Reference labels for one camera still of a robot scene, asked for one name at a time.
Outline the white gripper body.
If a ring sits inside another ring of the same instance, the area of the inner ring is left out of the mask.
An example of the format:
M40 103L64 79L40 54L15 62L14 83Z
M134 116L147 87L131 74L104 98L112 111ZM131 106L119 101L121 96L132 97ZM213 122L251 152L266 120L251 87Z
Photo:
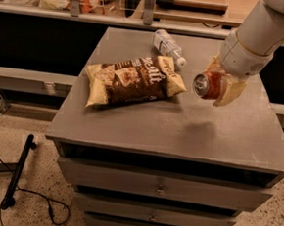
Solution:
M226 73L246 78L257 75L272 59L273 55L258 55L245 48L232 30L225 38L219 50L219 62Z

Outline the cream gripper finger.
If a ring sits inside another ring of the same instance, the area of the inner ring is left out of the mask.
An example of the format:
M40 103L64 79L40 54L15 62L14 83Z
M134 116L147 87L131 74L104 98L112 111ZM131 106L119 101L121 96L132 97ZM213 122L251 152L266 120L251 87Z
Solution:
M238 98L248 85L248 80L231 76L224 76L220 85L220 95L213 102L215 106L223 107Z
M209 65L207 66L207 72L218 72L218 73L224 73L225 70L220 64L220 56L215 55L213 59L211 59Z

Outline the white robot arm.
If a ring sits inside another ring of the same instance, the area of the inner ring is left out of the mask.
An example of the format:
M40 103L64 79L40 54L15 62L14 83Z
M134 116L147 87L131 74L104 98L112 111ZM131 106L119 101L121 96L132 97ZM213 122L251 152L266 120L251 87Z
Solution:
M284 0L259 0L249 15L223 41L207 68L205 98L225 106L240 96L284 44Z

